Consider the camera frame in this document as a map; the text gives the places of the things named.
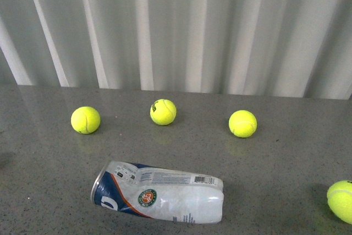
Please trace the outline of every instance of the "blue stripe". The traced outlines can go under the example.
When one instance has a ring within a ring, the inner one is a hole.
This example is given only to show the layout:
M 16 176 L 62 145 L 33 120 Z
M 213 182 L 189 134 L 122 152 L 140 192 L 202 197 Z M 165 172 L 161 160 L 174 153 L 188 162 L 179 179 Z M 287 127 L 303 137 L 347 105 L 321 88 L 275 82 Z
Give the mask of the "blue stripe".
M 135 216 L 143 217 L 142 215 L 134 212 L 122 199 L 119 190 L 117 189 L 114 180 L 109 172 L 105 172 L 103 177 L 99 181 L 99 185 L 94 194 L 94 204 L 101 206 L 102 197 L 106 196 L 116 201 L 118 205 L 118 211 L 132 214 Z

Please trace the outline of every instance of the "metal can rim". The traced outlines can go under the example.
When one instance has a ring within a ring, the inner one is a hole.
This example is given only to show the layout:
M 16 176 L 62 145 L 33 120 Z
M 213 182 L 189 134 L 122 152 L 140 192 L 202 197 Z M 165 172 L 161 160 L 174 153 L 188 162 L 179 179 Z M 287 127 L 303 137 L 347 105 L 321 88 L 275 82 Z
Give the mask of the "metal can rim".
M 94 204 L 94 195 L 95 195 L 95 191 L 97 190 L 98 188 L 98 185 L 99 185 L 99 181 L 101 180 L 101 178 L 103 177 L 105 171 L 106 171 L 106 168 L 109 166 L 110 164 L 110 161 L 107 162 L 104 166 L 103 166 L 103 169 L 100 170 L 100 173 L 98 174 L 97 178 L 95 179 L 95 182 L 93 184 L 93 187 L 92 187 L 92 191 L 90 193 L 90 200 L 92 201 L 92 203 Z

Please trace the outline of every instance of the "barcode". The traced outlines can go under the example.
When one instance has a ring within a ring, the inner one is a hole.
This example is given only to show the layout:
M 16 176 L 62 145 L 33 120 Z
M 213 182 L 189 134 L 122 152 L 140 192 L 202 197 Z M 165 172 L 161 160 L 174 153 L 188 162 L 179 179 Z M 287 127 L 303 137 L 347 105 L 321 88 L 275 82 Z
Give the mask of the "barcode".
M 196 176 L 194 178 L 195 183 L 201 183 L 201 184 L 214 184 L 214 178 L 209 177 L 209 176 Z

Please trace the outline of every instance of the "table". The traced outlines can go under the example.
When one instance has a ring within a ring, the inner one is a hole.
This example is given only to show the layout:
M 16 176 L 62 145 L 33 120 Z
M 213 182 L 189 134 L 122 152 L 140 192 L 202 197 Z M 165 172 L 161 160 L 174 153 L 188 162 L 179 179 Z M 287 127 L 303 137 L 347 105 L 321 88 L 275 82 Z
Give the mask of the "table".
M 151 104 L 178 114 L 155 125 Z M 351 234 L 326 199 L 352 179 L 352 101 L 162 91 L 0 86 L 0 234 Z M 96 108 L 90 135 L 72 112 Z M 254 113 L 256 133 L 240 139 L 228 118 Z M 90 201 L 108 160 L 216 176 L 223 218 L 191 225 L 115 212 Z

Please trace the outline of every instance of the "orange stripe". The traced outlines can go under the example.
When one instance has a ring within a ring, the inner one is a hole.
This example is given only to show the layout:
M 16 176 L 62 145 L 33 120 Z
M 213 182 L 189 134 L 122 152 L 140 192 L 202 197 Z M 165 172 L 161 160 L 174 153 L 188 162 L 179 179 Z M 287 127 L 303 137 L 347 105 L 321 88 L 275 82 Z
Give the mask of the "orange stripe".
M 114 180 L 117 189 L 119 190 L 119 193 L 120 193 L 120 196 L 122 197 L 122 200 L 123 200 L 135 213 L 137 213 L 137 214 L 139 214 L 139 215 L 141 215 L 141 216 L 143 216 L 143 217 L 152 218 L 152 217 L 150 217 L 150 216 L 144 215 L 144 214 L 142 214 L 141 212 L 139 212 L 137 209 L 135 209 L 135 208 L 126 200 L 126 198 L 123 196 L 123 194 L 122 194 L 122 192 L 121 192 L 121 189 L 120 189 L 120 187 L 119 187 L 119 184 L 117 183 L 117 181 L 116 181 L 116 179 L 115 179 L 115 176 L 114 176 L 112 173 L 110 173 L 110 175 L 111 175 L 111 178 Z

